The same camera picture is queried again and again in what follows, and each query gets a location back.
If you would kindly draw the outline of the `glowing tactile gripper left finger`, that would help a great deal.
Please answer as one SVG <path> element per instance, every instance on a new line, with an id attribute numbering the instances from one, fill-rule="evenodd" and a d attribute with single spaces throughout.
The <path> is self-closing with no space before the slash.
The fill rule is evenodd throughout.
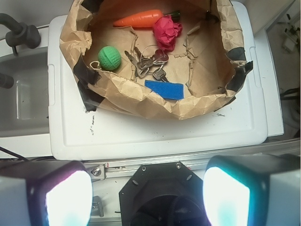
<path id="1" fill-rule="evenodd" d="M 79 161 L 1 161 L 2 226 L 86 226 L 92 180 Z"/>

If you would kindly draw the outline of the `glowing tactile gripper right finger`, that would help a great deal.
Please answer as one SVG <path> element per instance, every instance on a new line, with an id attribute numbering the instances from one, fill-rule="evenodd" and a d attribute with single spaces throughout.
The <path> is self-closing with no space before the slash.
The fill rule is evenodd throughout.
<path id="1" fill-rule="evenodd" d="M 213 226 L 301 224 L 297 155 L 216 155 L 207 164 L 202 191 Z"/>

